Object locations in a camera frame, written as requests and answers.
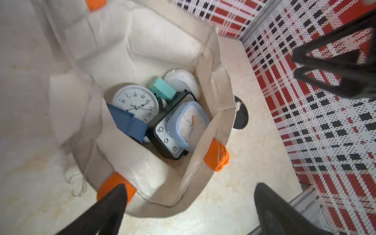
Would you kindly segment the beige canvas bag orange handles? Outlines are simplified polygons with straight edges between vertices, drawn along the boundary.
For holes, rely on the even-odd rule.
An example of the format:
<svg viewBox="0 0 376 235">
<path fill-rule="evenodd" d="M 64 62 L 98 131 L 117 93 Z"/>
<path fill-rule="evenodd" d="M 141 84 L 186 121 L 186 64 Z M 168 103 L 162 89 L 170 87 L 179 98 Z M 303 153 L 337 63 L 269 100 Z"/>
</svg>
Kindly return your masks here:
<svg viewBox="0 0 376 235">
<path fill-rule="evenodd" d="M 62 149 L 102 198 L 169 217 L 197 199 L 225 152 L 236 106 L 218 31 L 171 1 L 33 1 L 69 71 L 50 78 Z"/>
</svg>

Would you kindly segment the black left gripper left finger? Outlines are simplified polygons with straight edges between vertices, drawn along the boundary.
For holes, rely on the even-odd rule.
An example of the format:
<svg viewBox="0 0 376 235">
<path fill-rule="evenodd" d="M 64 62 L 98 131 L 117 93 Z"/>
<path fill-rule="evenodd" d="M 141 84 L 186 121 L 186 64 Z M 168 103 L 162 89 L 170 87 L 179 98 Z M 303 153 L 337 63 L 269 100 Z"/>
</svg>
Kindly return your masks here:
<svg viewBox="0 0 376 235">
<path fill-rule="evenodd" d="M 127 205 L 125 184 L 119 184 L 59 235 L 117 235 Z"/>
</svg>

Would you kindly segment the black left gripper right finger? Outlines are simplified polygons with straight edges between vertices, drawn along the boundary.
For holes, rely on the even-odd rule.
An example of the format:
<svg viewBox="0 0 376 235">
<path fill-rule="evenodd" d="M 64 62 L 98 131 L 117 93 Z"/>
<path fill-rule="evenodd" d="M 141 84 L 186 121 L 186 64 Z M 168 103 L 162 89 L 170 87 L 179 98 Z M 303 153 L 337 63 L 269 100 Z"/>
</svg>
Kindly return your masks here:
<svg viewBox="0 0 376 235">
<path fill-rule="evenodd" d="M 254 193 L 262 235 L 331 235 L 309 222 L 265 183 Z"/>
</svg>

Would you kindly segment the white round clock black back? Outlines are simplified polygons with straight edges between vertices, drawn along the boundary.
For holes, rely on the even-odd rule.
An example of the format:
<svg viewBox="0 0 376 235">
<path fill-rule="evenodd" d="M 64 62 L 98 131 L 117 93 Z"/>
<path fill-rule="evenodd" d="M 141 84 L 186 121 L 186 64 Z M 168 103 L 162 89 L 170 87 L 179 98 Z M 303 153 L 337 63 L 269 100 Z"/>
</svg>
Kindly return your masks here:
<svg viewBox="0 0 376 235">
<path fill-rule="evenodd" d="M 244 102 L 238 98 L 237 96 L 234 96 L 235 103 L 236 103 L 236 117 L 234 121 L 233 128 L 234 129 L 244 129 L 249 121 L 249 114 L 246 105 Z"/>
</svg>

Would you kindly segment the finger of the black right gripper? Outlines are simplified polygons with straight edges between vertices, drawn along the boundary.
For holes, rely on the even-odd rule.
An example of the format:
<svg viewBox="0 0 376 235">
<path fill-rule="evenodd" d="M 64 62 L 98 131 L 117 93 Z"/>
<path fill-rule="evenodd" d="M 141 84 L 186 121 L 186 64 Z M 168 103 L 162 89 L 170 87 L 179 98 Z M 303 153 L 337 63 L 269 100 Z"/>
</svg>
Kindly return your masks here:
<svg viewBox="0 0 376 235">
<path fill-rule="evenodd" d="M 374 71 L 376 69 L 376 11 L 313 39 L 296 49 L 294 62 L 326 71 Z"/>
<path fill-rule="evenodd" d="M 314 69 L 301 67 L 295 70 L 294 77 L 300 82 L 305 82 L 312 87 L 319 88 L 346 99 L 375 99 L 376 87 L 368 86 L 365 83 L 351 80 L 340 75 L 334 75 L 339 80 L 337 83 L 330 83 L 323 79 L 318 80 L 313 75 L 309 75 Z"/>
</svg>

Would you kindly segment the light blue square alarm clock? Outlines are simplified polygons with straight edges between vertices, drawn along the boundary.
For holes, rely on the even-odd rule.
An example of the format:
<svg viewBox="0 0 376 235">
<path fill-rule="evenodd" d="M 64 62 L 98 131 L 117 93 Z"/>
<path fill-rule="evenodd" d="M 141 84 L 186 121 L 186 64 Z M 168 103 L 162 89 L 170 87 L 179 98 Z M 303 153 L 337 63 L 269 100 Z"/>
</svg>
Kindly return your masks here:
<svg viewBox="0 0 376 235">
<path fill-rule="evenodd" d="M 175 110 L 166 124 L 166 130 L 178 146 L 193 152 L 209 124 L 210 119 L 200 104 L 190 101 Z"/>
</svg>

